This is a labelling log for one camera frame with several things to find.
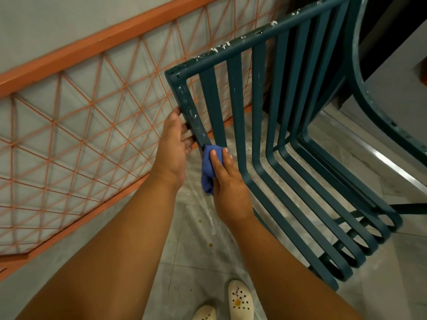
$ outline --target cleaning rag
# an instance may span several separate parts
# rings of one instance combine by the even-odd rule
[[[208,194],[214,194],[214,177],[216,177],[211,158],[209,157],[209,153],[212,149],[216,150],[216,155],[222,164],[222,147],[217,145],[205,145],[203,159],[201,161],[201,187],[205,193]]]

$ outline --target silver metal trim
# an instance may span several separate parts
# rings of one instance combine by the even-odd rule
[[[413,186],[418,188],[421,192],[424,194],[427,194],[427,186],[425,186],[423,183],[418,181],[415,177],[413,177],[411,174],[403,170],[403,168],[397,166],[395,163],[393,163],[389,158],[387,158],[385,155],[381,154],[379,151],[377,151],[374,147],[369,145],[367,142],[365,142],[362,138],[360,138],[357,134],[355,134],[353,131],[348,129],[345,125],[340,123],[338,120],[336,120],[333,116],[329,115],[325,111],[320,111],[319,114],[325,118],[328,119],[328,122],[340,129],[343,133],[345,133],[349,138],[353,139],[355,142],[357,142],[360,146],[365,148],[368,152],[370,152],[372,155],[377,157],[380,161],[382,161],[384,164],[386,164],[388,167],[390,167],[393,171],[398,173],[401,177],[406,179],[408,182],[410,182]]]

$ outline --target person's left hand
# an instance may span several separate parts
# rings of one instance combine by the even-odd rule
[[[155,162],[151,173],[161,177],[174,189],[178,190],[185,181],[185,157],[194,143],[192,136],[182,139],[188,131],[186,124],[181,124],[181,110],[176,107],[166,118],[160,136]]]

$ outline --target person's right arm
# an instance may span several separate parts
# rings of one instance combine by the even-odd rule
[[[267,318],[362,319],[256,219],[248,188],[226,148],[222,159],[224,166],[211,151],[216,212],[239,246]]]

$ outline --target hand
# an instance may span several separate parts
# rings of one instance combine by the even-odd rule
[[[249,190],[243,182],[228,149],[222,150],[222,163],[215,150],[210,152],[213,170],[213,202],[218,217],[230,228],[247,219],[254,218]]]
[[[160,177],[176,191],[185,181],[185,157],[191,153],[194,138],[181,140],[188,131],[186,124],[181,124],[181,110],[176,107],[166,118],[160,136],[156,159],[150,175]]]

